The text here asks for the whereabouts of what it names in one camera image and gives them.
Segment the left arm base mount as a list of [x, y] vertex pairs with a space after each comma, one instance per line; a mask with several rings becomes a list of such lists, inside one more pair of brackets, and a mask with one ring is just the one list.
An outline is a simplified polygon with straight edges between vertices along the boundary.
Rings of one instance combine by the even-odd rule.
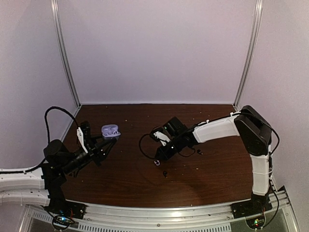
[[66, 201], [63, 207], [42, 207], [52, 218], [52, 226], [58, 231], [68, 229], [75, 224], [76, 219], [83, 219], [86, 211], [86, 205], [83, 203], [75, 203]]

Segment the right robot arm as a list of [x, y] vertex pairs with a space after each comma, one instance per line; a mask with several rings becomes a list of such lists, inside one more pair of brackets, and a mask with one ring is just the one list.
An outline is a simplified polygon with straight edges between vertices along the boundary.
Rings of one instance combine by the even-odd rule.
[[150, 133], [155, 162], [168, 166], [179, 205], [248, 201], [258, 213], [266, 205], [272, 129], [252, 108], [192, 126], [172, 118]]

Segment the purple earbud charging case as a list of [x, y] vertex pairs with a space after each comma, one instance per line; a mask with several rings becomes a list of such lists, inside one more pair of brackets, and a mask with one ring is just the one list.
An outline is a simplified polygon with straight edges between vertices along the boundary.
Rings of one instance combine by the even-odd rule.
[[114, 131], [119, 131], [119, 127], [118, 125], [115, 124], [109, 124], [109, 125], [104, 125], [101, 128], [101, 133], [102, 133], [102, 137], [104, 140], [108, 140], [108, 139], [112, 139], [112, 138], [120, 138], [120, 135], [114, 136], [113, 132]]

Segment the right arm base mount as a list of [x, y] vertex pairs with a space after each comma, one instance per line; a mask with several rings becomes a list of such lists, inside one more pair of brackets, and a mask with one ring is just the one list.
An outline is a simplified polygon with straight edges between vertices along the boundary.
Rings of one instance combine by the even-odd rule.
[[271, 210], [272, 204], [262, 204], [252, 200], [231, 205], [234, 219], [245, 218], [246, 225], [252, 230], [260, 230], [266, 225], [265, 212]]

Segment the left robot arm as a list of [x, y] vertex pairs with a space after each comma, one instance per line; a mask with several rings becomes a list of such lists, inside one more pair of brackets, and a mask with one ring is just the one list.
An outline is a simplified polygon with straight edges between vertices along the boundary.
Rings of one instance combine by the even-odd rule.
[[78, 150], [69, 152], [60, 140], [51, 141], [43, 150], [45, 157], [40, 164], [1, 169], [0, 204], [40, 205], [60, 215], [73, 213], [74, 206], [61, 189], [66, 177], [76, 177], [91, 162], [100, 166], [116, 142], [116, 138], [90, 137]]

